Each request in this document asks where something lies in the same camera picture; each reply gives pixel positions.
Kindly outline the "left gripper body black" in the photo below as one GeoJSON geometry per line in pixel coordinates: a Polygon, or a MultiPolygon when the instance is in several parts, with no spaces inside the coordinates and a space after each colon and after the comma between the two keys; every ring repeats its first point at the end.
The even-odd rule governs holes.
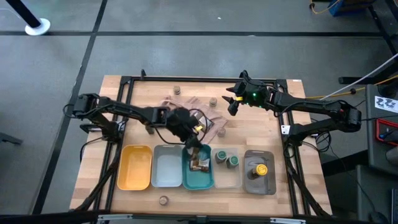
{"type": "Polygon", "coordinates": [[[169,110],[166,115],[166,128],[181,142],[199,141],[196,128],[199,121],[186,108],[169,110]]]}

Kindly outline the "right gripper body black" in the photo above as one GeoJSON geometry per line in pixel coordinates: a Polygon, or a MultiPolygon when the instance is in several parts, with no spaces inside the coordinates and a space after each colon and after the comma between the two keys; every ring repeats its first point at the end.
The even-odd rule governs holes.
{"type": "Polygon", "coordinates": [[[242,105],[255,106],[258,108],[267,108],[272,96],[272,89],[270,85],[258,80],[243,80],[237,82],[235,87],[238,87],[240,92],[234,93],[235,100],[242,105]]]}

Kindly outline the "dark packet white label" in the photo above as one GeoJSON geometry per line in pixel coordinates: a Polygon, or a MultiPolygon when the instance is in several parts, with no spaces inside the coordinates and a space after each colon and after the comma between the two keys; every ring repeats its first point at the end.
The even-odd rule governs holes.
{"type": "Polygon", "coordinates": [[[199,131],[202,131],[203,133],[206,133],[214,126],[214,122],[212,122],[210,119],[208,119],[201,112],[199,112],[199,111],[194,112],[193,115],[198,120],[198,125],[200,126],[199,131]]]}

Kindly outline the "dark bottle yellow cap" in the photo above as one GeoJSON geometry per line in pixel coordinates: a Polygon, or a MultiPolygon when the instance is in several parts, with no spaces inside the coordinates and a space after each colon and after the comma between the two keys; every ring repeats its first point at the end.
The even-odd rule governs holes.
{"type": "Polygon", "coordinates": [[[260,177],[265,177],[268,173],[268,167],[265,164],[257,164],[248,172],[249,180],[255,180],[260,177]]]}

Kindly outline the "pile of pink cloth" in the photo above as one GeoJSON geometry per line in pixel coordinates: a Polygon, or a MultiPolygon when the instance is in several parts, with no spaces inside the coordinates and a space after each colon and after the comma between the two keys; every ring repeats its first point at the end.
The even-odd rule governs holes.
{"type": "MultiPolygon", "coordinates": [[[[201,100],[196,96],[190,97],[188,99],[183,99],[176,96],[166,96],[160,101],[160,106],[166,106],[170,109],[193,109],[193,111],[190,112],[192,115],[194,114],[194,112],[199,111],[212,122],[214,122],[214,126],[208,132],[206,132],[206,135],[202,140],[203,144],[209,144],[211,140],[217,135],[218,130],[220,128],[223,128],[227,123],[227,119],[223,115],[216,112],[213,108],[210,108],[209,106],[202,103],[201,100]]],[[[203,135],[204,133],[200,131],[199,137],[202,138],[203,135]]]]}

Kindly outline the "grey plastic bin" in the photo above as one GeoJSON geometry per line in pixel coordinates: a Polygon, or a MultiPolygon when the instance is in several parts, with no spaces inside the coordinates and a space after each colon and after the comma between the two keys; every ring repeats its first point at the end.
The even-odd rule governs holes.
{"type": "Polygon", "coordinates": [[[154,148],[151,184],[153,187],[179,187],[182,184],[182,148],[158,145],[154,148]]]}

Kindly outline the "teal plastic bin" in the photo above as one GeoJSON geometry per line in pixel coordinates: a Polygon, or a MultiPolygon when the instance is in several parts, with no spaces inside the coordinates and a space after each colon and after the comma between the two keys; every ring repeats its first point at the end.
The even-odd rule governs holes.
{"type": "Polygon", "coordinates": [[[182,151],[182,184],[187,190],[207,190],[215,183],[211,147],[204,144],[198,155],[200,160],[208,164],[208,171],[191,170],[190,154],[186,149],[182,151]]]}

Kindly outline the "clear plastic bin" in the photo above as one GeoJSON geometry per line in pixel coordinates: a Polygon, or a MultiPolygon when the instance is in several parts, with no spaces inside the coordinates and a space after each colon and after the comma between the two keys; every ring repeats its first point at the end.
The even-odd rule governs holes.
{"type": "Polygon", "coordinates": [[[224,150],[227,153],[227,158],[232,155],[239,157],[236,148],[215,148],[211,151],[215,187],[217,189],[239,188],[242,186],[241,159],[239,158],[239,165],[234,169],[227,168],[226,161],[217,164],[215,162],[215,152],[220,150],[224,150]]]}

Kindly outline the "yellow plastic bin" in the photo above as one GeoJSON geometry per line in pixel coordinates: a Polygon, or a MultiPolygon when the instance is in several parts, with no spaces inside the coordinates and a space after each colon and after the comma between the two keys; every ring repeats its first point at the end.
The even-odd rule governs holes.
{"type": "Polygon", "coordinates": [[[145,190],[152,171],[152,149],[145,145],[128,145],[121,151],[117,186],[121,190],[145,190]]]}

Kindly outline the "smoked translucent plastic bin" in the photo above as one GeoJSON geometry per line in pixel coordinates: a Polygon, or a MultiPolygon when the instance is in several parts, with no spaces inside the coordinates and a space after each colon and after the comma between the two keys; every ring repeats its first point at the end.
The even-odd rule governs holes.
{"type": "Polygon", "coordinates": [[[275,161],[273,153],[269,151],[248,150],[244,154],[244,189],[247,193],[258,195],[274,195],[276,193],[275,161]],[[248,172],[257,164],[265,164],[268,173],[265,177],[249,180],[248,172]]]}

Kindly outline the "blue box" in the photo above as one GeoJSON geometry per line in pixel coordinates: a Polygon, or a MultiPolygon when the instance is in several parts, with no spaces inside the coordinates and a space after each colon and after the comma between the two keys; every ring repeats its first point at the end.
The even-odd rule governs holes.
{"type": "Polygon", "coordinates": [[[331,0],[328,11],[333,17],[365,11],[376,0],[331,0]]]}

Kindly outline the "white printed paper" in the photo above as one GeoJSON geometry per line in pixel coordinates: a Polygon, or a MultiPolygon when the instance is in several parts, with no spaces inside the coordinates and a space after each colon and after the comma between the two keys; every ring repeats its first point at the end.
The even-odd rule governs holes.
{"type": "Polygon", "coordinates": [[[375,108],[380,110],[386,110],[392,113],[398,113],[398,100],[384,98],[381,96],[375,96],[374,106],[375,108]]]}

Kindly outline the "black equipment cart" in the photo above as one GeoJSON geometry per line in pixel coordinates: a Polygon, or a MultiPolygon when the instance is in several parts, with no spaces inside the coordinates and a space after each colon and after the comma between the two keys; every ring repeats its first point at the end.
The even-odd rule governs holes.
{"type": "Polygon", "coordinates": [[[379,89],[374,85],[366,86],[366,126],[368,135],[368,159],[372,168],[398,175],[398,166],[392,165],[386,159],[386,152],[394,146],[382,143],[376,139],[376,120],[384,117],[388,121],[398,123],[398,113],[375,107],[376,96],[380,96],[379,89]]]}

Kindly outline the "black table frame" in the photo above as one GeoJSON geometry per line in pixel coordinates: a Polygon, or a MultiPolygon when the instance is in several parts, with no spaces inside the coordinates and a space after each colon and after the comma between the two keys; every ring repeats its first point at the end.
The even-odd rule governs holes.
{"type": "MultiPolygon", "coordinates": [[[[229,121],[226,125],[226,136],[215,138],[210,142],[212,148],[236,148],[240,159],[247,150],[270,151],[275,157],[276,193],[274,195],[248,194],[243,187],[230,189],[187,190],[182,185],[171,188],[155,188],[148,185],[144,190],[121,190],[115,184],[111,203],[112,213],[130,213],[135,215],[191,215],[210,217],[292,217],[287,172],[283,157],[280,136],[280,124],[271,111],[259,108],[240,106],[236,116],[227,112],[228,104],[220,96],[233,96],[225,89],[233,86],[235,80],[227,78],[193,78],[193,77],[144,77],[135,78],[132,89],[131,104],[136,106],[157,106],[160,100],[172,95],[173,87],[182,89],[180,100],[196,96],[204,104],[211,97],[218,97],[215,108],[229,121]],[[161,196],[167,196],[169,202],[162,206],[161,196]]],[[[130,119],[126,126],[123,147],[128,145],[146,145],[154,149],[163,144],[157,134],[149,135],[138,121],[130,119]]],[[[331,214],[330,200],[326,190],[319,154],[313,147],[299,147],[301,165],[307,188],[322,206],[331,214]]],[[[81,205],[99,181],[99,176],[106,152],[106,142],[96,141],[87,145],[83,156],[70,208],[81,205]]]]}

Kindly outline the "black aluminium rig frame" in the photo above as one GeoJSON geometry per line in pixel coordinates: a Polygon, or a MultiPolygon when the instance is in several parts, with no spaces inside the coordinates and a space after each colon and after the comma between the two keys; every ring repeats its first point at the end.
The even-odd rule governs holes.
{"type": "MultiPolygon", "coordinates": [[[[82,224],[97,223],[98,215],[106,214],[131,214],[131,213],[108,213],[106,210],[98,211],[70,211],[63,213],[45,213],[33,215],[0,215],[0,224],[82,224]]],[[[211,223],[242,223],[256,222],[260,224],[270,223],[271,217],[224,217],[224,216],[201,216],[201,215],[144,215],[133,214],[133,219],[150,219],[150,220],[173,220],[178,222],[192,222],[194,224],[211,224],[211,223]]],[[[372,220],[370,222],[360,220],[345,220],[336,217],[317,217],[308,215],[295,215],[290,217],[293,219],[305,220],[307,224],[398,224],[391,223],[382,218],[372,220]]]]}

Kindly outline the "silver metal bracket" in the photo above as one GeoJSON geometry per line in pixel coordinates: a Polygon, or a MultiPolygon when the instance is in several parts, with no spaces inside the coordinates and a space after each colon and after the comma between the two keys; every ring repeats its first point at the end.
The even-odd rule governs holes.
{"type": "Polygon", "coordinates": [[[108,222],[113,220],[128,220],[133,219],[133,214],[106,214],[106,215],[98,215],[97,220],[99,222],[108,222]]]}
{"type": "Polygon", "coordinates": [[[270,218],[272,224],[307,224],[305,220],[293,218],[270,218]]]}

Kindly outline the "black post white base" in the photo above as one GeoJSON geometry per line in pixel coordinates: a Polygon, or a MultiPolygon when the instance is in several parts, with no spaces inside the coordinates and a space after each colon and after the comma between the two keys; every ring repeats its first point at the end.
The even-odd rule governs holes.
{"type": "Polygon", "coordinates": [[[25,32],[31,36],[46,34],[51,23],[48,19],[36,17],[21,0],[5,0],[15,13],[26,23],[25,32]]]}

